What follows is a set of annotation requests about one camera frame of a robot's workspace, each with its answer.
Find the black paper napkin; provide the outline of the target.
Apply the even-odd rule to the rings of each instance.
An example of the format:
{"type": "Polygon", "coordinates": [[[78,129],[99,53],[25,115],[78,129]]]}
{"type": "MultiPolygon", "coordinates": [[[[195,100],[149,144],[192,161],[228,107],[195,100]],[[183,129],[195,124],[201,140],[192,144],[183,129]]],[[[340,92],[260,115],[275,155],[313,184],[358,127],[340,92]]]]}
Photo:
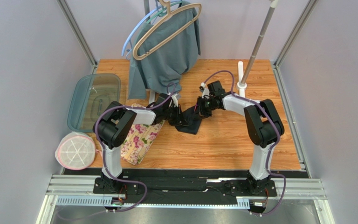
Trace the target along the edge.
{"type": "Polygon", "coordinates": [[[190,107],[182,112],[187,125],[181,124],[175,126],[176,130],[179,132],[196,135],[202,122],[198,112],[199,110],[196,109],[196,106],[190,107]]]}

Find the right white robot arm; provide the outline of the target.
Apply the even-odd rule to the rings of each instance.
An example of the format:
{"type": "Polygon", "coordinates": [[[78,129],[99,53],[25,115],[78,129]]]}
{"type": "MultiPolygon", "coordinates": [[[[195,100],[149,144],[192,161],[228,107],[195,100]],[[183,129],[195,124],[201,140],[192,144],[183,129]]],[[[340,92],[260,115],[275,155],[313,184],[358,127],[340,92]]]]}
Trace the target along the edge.
{"type": "Polygon", "coordinates": [[[270,99],[254,101],[232,92],[226,92],[219,81],[202,83],[203,92],[192,109],[193,118],[202,120],[212,116],[216,109],[244,116],[248,136],[254,144],[252,164],[245,189],[252,195],[261,194],[271,179],[271,157],[276,144],[284,134],[282,121],[270,99]]]}

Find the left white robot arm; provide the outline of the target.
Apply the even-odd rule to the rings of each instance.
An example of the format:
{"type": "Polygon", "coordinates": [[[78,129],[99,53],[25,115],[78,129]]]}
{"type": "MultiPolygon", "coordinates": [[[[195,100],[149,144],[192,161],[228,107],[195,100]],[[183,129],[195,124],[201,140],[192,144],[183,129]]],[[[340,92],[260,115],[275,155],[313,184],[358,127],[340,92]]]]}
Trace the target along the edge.
{"type": "Polygon", "coordinates": [[[121,148],[133,125],[156,125],[168,121],[171,126],[187,126],[176,94],[160,94],[147,107],[123,105],[113,101],[93,126],[102,146],[103,168],[95,180],[96,194],[117,194],[129,183],[123,179],[121,148]]]}

